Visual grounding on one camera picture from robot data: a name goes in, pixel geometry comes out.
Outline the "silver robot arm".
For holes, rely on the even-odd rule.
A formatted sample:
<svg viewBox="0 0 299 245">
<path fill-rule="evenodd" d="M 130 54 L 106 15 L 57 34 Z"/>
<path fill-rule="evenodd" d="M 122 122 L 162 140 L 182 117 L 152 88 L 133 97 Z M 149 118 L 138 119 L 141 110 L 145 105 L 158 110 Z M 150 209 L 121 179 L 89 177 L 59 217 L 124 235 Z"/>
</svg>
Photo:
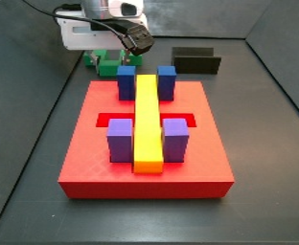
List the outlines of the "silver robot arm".
<svg viewBox="0 0 299 245">
<path fill-rule="evenodd" d="M 67 50 L 83 52 L 86 66 L 100 76 L 114 76 L 113 65 L 130 64 L 154 43 L 142 13 L 142 0 L 81 0 L 79 6 L 54 13 Z"/>
</svg>

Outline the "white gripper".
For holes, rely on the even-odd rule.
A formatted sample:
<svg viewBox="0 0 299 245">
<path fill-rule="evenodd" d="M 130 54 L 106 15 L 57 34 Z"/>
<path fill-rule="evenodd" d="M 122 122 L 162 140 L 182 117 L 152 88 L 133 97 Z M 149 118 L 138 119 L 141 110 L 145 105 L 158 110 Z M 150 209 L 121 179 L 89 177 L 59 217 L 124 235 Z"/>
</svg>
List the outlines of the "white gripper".
<svg viewBox="0 0 299 245">
<path fill-rule="evenodd" d="M 89 19 L 83 16 L 82 11 L 59 11 L 55 13 L 54 18 L 59 26 L 65 48 L 67 50 L 89 51 L 91 65 L 94 66 L 95 73 L 98 73 L 98 57 L 95 56 L 94 51 L 90 50 L 125 49 L 118 38 L 110 31 L 90 30 L 90 22 L 93 20 L 100 21 L 106 19 Z M 144 14 L 138 16 L 113 16 L 108 19 L 129 20 L 142 25 L 148 30 Z M 130 52 L 126 49 L 120 51 L 121 65 L 129 65 L 129 54 Z"/>
</svg>

